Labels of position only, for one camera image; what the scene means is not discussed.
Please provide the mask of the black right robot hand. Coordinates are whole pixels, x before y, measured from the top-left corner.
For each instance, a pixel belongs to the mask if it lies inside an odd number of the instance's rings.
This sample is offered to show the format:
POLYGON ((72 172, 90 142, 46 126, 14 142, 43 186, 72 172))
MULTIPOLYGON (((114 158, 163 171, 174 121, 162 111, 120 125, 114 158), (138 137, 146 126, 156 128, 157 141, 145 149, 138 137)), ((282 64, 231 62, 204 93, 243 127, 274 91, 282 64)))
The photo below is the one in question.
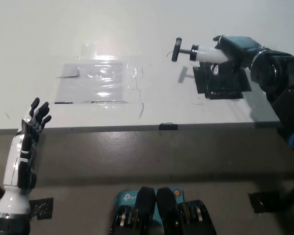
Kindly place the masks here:
POLYGON ((254 57, 266 48, 247 36, 219 35, 213 38, 220 49, 230 60, 237 61, 242 68, 251 68, 254 57))

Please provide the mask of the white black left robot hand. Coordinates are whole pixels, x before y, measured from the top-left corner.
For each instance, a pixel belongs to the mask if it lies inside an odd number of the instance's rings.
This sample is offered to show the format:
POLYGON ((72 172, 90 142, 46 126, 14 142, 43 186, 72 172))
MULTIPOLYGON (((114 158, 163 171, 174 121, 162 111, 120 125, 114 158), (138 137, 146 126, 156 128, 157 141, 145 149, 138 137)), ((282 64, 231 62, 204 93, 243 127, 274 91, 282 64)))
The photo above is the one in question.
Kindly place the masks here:
POLYGON ((6 162, 0 199, 0 217, 26 216, 30 212, 29 194, 37 182, 37 145, 40 135, 51 120, 49 103, 40 105, 37 97, 31 103, 12 139, 6 162))

